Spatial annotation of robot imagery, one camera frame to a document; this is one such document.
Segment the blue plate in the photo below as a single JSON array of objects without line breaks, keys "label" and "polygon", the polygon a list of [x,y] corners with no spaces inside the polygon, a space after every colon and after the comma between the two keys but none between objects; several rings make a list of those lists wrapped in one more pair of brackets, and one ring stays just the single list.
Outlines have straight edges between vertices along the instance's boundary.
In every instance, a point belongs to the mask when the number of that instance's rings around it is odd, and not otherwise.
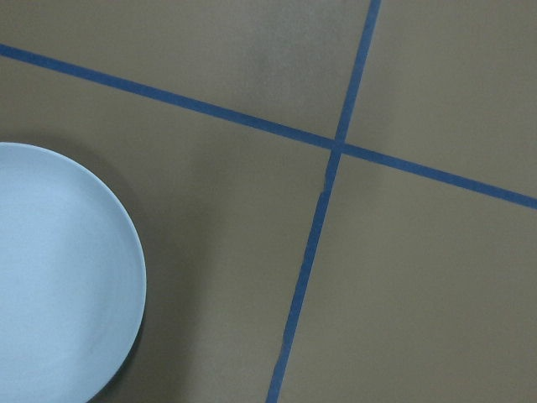
[{"label": "blue plate", "polygon": [[135,343],[146,283],[133,222],[97,176],[2,144],[2,401],[91,400]]}]

